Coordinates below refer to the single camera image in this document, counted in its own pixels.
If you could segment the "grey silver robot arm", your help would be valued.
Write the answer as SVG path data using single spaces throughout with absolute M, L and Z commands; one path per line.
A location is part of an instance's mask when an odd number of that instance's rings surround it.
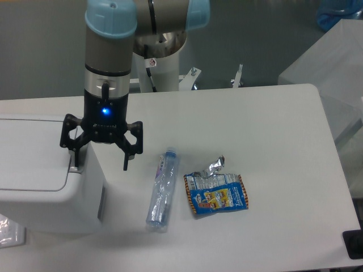
M 116 144 L 128 162 L 143 152 L 143 124 L 127 123 L 129 81 L 136 38 L 202 28 L 209 1 L 88 1 L 83 117 L 67 114 L 60 146 L 75 169 L 89 142 Z

